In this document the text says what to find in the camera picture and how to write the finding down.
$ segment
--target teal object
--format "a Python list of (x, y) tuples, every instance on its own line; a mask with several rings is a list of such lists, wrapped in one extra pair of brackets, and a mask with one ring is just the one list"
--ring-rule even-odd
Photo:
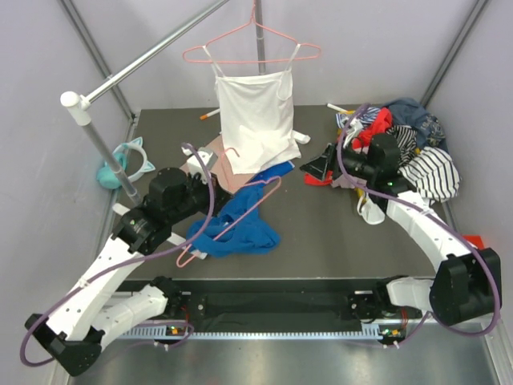
[[(114, 154), (114, 158), (121, 164), (123, 170), (127, 169), (127, 156), (122, 152), (117, 152)], [(118, 178), (115, 177), (111, 168), (105, 164), (98, 172), (96, 173), (96, 180), (102, 185), (104, 188), (108, 188), (109, 190), (115, 190), (121, 187), (121, 184)]]
[[(112, 153), (112, 155), (114, 155), (114, 158), (116, 158), (119, 164), (121, 164), (121, 167), (123, 167), (123, 170), (126, 170), (127, 156), (124, 153), (122, 153), (123, 150), (137, 151), (143, 157), (143, 164), (141, 165), (139, 171), (128, 177), (128, 180), (130, 182), (133, 183), (139, 180), (139, 178), (143, 176), (146, 172), (155, 171), (155, 166), (150, 161), (148, 161), (146, 152), (143, 149), (143, 138), (136, 138), (130, 143), (121, 143), (118, 147), (115, 148), (114, 152)], [(108, 188), (110, 190), (115, 190), (121, 187), (118, 178), (115, 177), (114, 173), (112, 172), (111, 168), (109, 168), (107, 163), (103, 164), (103, 167), (96, 173), (96, 180), (104, 188)]]

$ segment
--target pink wire hanger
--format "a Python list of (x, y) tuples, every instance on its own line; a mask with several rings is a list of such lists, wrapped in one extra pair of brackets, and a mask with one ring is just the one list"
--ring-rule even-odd
[[(230, 189), (229, 188), (230, 182), (229, 182), (228, 174), (226, 173), (226, 168), (224, 166), (224, 160), (226, 159), (226, 152), (230, 151), (230, 150), (233, 150), (236, 153), (236, 155), (239, 156), (239, 153), (237, 152), (237, 150), (235, 148), (230, 147), (230, 148), (227, 148), (226, 150), (224, 150), (223, 155), (221, 155), (221, 158), (220, 158), (224, 178), (228, 183), (228, 189)], [(276, 186), (274, 186), (271, 189), (271, 191), (269, 191), (267, 194), (265, 194), (257, 203), (255, 203), (253, 206), (251, 206), (248, 211), (246, 211), (244, 214), (242, 214), (240, 217), (238, 217), (232, 224), (226, 226), (226, 228), (221, 233), (216, 235), (216, 237), (214, 238), (214, 241), (217, 241), (219, 238), (221, 238), (223, 235), (225, 235), (231, 228), (233, 228), (233, 226), (235, 226), (237, 223), (242, 221), (254, 209), (256, 209), (262, 202), (264, 202), (267, 198), (269, 198), (271, 195), (273, 195), (281, 187), (281, 176), (273, 176), (267, 180), (257, 180), (256, 182), (250, 182), (250, 183), (247, 183), (244, 186), (242, 186), (242, 188), (244, 188), (244, 187), (248, 187), (248, 186), (255, 186), (257, 184), (267, 185), (271, 182), (274, 182), (275, 180), (277, 180)], [(196, 256), (192, 255), (187, 261), (185, 261), (184, 263), (181, 263), (182, 258), (190, 250), (191, 247), (192, 247), (192, 244), (187, 246), (184, 249), (184, 251), (182, 251), (182, 253), (178, 256), (178, 258), (176, 259), (177, 267), (179, 267), (179, 268), (185, 267), (186, 265), (188, 265), (190, 262), (192, 262), (196, 258)]]
[[(213, 38), (212, 40), (209, 40), (204, 46), (196, 46), (196, 47), (193, 47), (193, 48), (189, 48), (188, 50), (184, 51), (184, 53), (182, 54), (182, 57), (184, 58), (184, 60), (188, 63), (210, 63), (212, 64), (213, 61), (212, 60), (199, 60), (199, 59), (189, 59), (187, 58), (187, 53), (188, 52), (191, 52), (191, 51), (195, 51), (195, 50), (203, 50), (203, 47), (208, 47), (209, 44), (211, 43), (214, 43), (215, 41), (217, 40), (221, 40), (222, 38), (228, 36), (229, 34), (233, 34), (239, 30), (242, 30), (244, 29), (245, 27), (247, 26), (250, 26), (252, 24), (255, 24), (261, 28), (263, 28), (264, 30), (268, 30), (269, 32), (273, 33), (273, 34), (277, 34), (283, 38), (286, 38), (288, 40), (292, 40), (293, 42), (296, 43), (296, 45), (300, 44), (296, 39), (294, 38), (291, 38), (290, 36), (286, 35), (286, 34), (282, 34), (280, 32), (278, 32), (277, 30), (273, 30), (271, 28), (268, 28), (266, 26), (262, 26), (261, 24), (259, 24), (256, 19), (255, 19), (255, 7), (256, 7), (256, 4), (255, 4), (255, 0), (253, 0), (253, 8), (252, 8), (252, 11), (251, 11), (251, 17), (249, 18), (249, 21), (247, 23), (245, 23), (244, 25), (242, 26), (239, 26), (237, 27), (236, 29), (234, 30), (231, 30), (225, 34), (222, 34), (221, 36), (218, 36), (216, 38)], [(318, 50), (317, 54), (316, 55), (313, 55), (313, 56), (302, 56), (302, 57), (299, 57), (299, 58), (294, 58), (294, 60), (310, 60), (310, 59), (317, 59), (319, 56), (321, 56), (321, 53), (322, 53), (322, 49), (319, 47), (319, 46), (316, 46), (315, 44), (310, 44), (310, 43), (301, 43), (301, 46), (303, 47), (313, 47), (315, 49)], [(290, 60), (290, 58), (287, 58), (287, 59), (269, 59), (269, 60), (217, 60), (217, 62), (219, 64), (250, 64), (250, 63), (279, 63), (279, 62), (288, 62)]]

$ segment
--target blue cloth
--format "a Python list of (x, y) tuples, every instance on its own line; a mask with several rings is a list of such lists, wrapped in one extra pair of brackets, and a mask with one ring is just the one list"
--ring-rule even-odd
[(417, 147), (429, 145), (447, 152), (446, 135), (438, 118), (430, 114), (418, 101), (401, 98), (383, 104), (392, 112), (393, 125), (411, 126), (417, 131)]
[[(259, 174), (252, 181), (268, 180), (272, 176), (283, 176), (292, 171), (291, 162), (277, 164)], [(246, 213), (264, 196), (264, 185), (244, 187), (221, 209), (219, 215), (210, 220), (205, 231), (192, 243), (204, 253), (213, 257), (226, 257), (230, 253), (263, 254), (275, 249), (280, 236), (259, 218), (258, 207), (242, 221), (230, 229), (220, 239), (214, 241), (227, 225), (232, 224)], [(187, 231), (187, 238), (194, 235), (204, 220), (197, 221)]]

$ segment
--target pile of clothes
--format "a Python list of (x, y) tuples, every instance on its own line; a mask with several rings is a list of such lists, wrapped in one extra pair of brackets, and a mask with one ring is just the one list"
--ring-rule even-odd
[[(348, 118), (337, 114), (338, 126), (343, 128)], [(401, 150), (399, 172), (421, 196), (444, 202), (458, 195), (461, 178), (449, 155), (445, 133), (438, 118), (419, 102), (392, 100), (370, 107), (359, 120), (364, 130), (351, 142), (353, 149), (368, 147), (378, 133), (395, 136)]]

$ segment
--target white tank top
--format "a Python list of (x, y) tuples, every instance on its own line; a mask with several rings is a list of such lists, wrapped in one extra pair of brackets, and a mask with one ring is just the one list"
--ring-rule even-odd
[(263, 171), (275, 164), (301, 157), (292, 137), (294, 106), (292, 100), (292, 61), (296, 46), (284, 71), (269, 75), (225, 76), (207, 50), (216, 74), (221, 135), (234, 174)]

